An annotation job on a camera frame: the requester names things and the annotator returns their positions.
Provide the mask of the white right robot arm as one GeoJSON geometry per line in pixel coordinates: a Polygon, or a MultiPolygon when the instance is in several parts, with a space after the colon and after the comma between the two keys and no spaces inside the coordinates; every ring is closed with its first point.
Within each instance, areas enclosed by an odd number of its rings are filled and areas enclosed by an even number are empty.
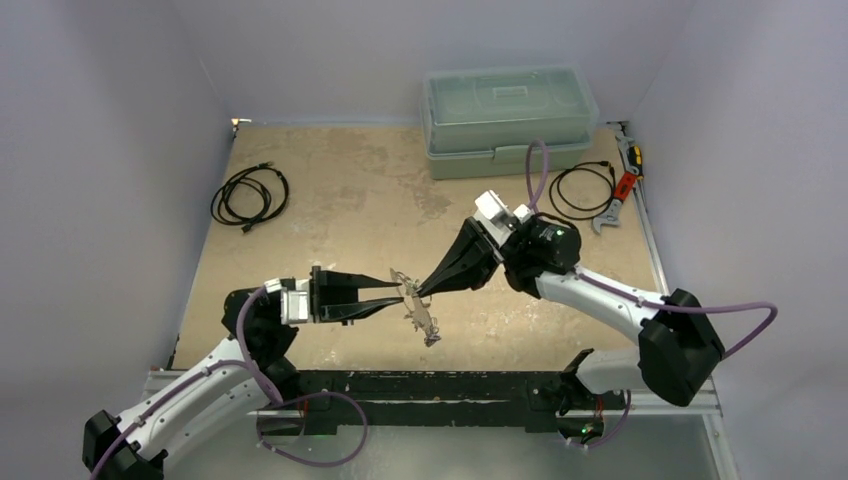
{"type": "Polygon", "coordinates": [[[671,405],[688,406],[727,355],[707,308],[685,290],[662,295],[584,268],[581,246],[573,224],[546,213],[498,221],[474,215],[412,293],[478,290],[502,267],[513,290],[587,314],[634,344],[581,351],[561,376],[569,404],[584,407],[607,392],[646,388],[671,405]]]}

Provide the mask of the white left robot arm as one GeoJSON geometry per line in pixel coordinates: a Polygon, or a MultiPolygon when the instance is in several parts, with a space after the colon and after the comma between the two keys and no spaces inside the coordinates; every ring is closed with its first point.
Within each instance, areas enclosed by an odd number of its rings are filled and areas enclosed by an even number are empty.
{"type": "Polygon", "coordinates": [[[257,409],[294,408],[300,416],[332,392],[310,391],[286,353],[301,324],[350,325],[400,296],[363,300],[389,282],[314,267],[306,279],[275,278],[232,292],[222,319],[228,334],[162,390],[84,426],[82,460],[92,479],[162,479],[168,462],[231,421],[257,409]]]}

